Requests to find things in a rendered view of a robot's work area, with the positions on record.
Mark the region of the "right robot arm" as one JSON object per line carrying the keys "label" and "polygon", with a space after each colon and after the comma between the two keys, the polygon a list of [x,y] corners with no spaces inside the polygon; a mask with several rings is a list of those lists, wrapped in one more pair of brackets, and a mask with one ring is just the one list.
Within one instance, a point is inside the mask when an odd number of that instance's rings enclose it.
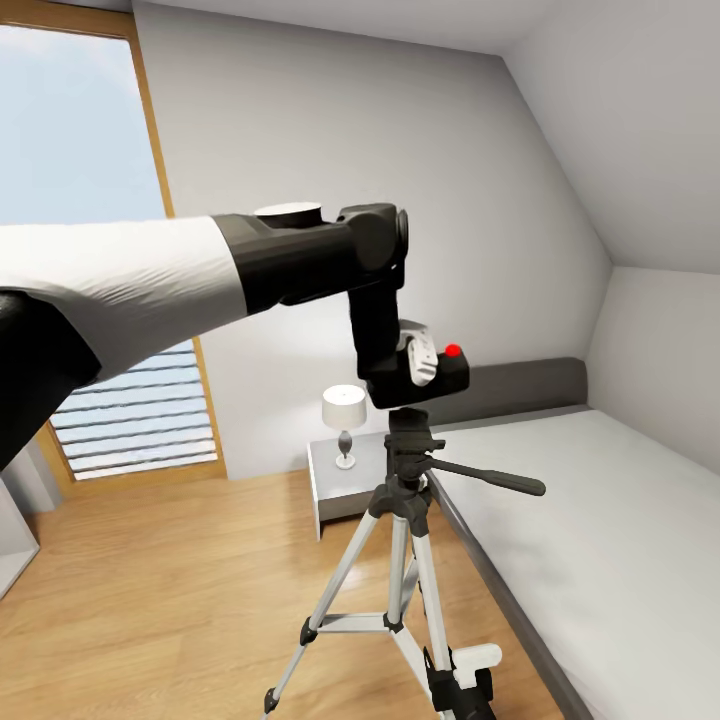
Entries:
{"label": "right robot arm", "polygon": [[488,702],[493,700],[490,666],[500,664],[496,644],[480,644],[452,650],[452,670],[437,671],[424,646],[428,686],[436,712],[452,710],[456,720],[497,720]]}

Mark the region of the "digital camera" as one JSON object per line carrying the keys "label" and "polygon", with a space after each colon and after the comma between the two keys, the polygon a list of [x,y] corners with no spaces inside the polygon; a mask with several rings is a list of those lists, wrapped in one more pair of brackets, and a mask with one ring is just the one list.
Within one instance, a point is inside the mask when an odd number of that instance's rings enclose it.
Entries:
{"label": "digital camera", "polygon": [[411,379],[407,348],[397,351],[397,366],[397,377],[385,380],[383,395],[377,395],[371,381],[366,381],[373,405],[379,410],[453,395],[469,388],[470,365],[459,345],[451,344],[437,355],[437,374],[424,387],[418,388]]}

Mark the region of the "camera tripod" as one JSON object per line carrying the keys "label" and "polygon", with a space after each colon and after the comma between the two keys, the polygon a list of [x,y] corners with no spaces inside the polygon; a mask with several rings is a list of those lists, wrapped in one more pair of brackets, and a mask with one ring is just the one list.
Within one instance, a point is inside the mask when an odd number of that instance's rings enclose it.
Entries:
{"label": "camera tripod", "polygon": [[[437,671],[452,670],[451,656],[444,628],[434,560],[428,537],[428,508],[432,498],[428,485],[419,491],[420,478],[431,467],[473,478],[488,484],[541,497],[545,484],[537,479],[495,470],[480,470],[432,458],[425,454],[444,450],[446,440],[433,439],[427,424],[427,411],[410,407],[389,408],[389,432],[385,436],[387,448],[385,483],[375,489],[368,509],[360,522],[346,552],[338,564],[312,616],[301,628],[300,643],[286,670],[274,688],[264,697],[264,713],[260,720],[268,720],[276,710],[280,695],[296,670],[308,645],[318,634],[389,634],[414,672],[432,702],[428,686],[424,654],[408,631],[404,618],[410,606],[416,583],[422,594],[424,614],[427,616],[434,665]],[[362,547],[384,510],[392,510],[393,531],[390,564],[388,611],[380,613],[326,614],[340,587],[344,584]],[[406,547],[410,528],[413,555],[406,572]],[[452,710],[438,712],[441,720],[456,720]]]}

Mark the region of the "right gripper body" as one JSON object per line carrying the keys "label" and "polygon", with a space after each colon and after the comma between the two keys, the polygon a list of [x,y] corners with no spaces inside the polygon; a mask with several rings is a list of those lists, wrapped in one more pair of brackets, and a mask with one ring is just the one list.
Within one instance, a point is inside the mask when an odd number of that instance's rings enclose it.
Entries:
{"label": "right gripper body", "polygon": [[452,710],[456,720],[468,720],[476,712],[488,712],[496,718],[488,702],[493,700],[492,674],[489,668],[475,671],[476,687],[461,689],[453,670],[430,674],[430,691],[436,712]]}

